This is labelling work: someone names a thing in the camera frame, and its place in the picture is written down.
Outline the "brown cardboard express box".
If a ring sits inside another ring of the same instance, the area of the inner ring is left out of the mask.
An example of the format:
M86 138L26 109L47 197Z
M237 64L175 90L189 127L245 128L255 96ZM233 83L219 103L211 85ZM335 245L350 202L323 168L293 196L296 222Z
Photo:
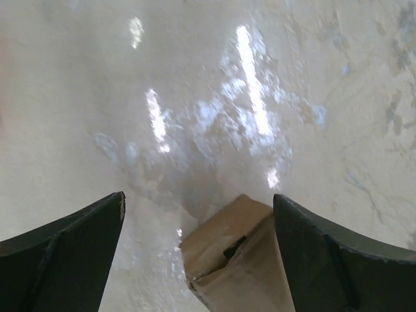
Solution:
M242 194L180 244L189 289L215 312L290 312L272 208Z

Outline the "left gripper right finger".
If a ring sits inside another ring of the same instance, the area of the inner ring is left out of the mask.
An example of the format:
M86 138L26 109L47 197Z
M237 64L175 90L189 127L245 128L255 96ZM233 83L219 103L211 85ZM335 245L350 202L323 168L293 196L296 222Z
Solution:
M415 252L273 198L274 228L296 311L414 311Z

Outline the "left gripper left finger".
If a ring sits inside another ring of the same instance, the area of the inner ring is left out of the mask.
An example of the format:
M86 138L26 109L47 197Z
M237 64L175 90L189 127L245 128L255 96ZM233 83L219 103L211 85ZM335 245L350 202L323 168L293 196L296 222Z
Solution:
M1 310L98 311L124 216L115 192L1 241Z

